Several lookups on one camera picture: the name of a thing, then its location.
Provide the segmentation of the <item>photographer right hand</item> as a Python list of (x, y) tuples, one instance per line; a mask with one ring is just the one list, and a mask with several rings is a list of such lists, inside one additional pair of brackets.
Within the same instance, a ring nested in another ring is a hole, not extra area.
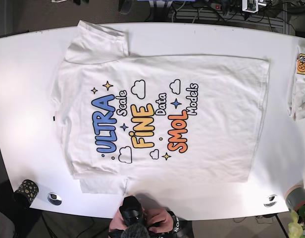
[(120, 211), (117, 210), (116, 214), (114, 215), (113, 219), (111, 220), (109, 224), (109, 232), (112, 232), (114, 230), (124, 230), (124, 221), (120, 214)]

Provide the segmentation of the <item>photographer left hand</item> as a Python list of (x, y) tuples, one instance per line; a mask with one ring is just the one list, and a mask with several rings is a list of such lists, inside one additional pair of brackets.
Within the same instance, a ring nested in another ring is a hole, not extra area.
[(156, 234), (170, 233), (173, 230), (174, 221), (164, 208), (150, 209), (146, 212), (146, 226), (148, 231)]

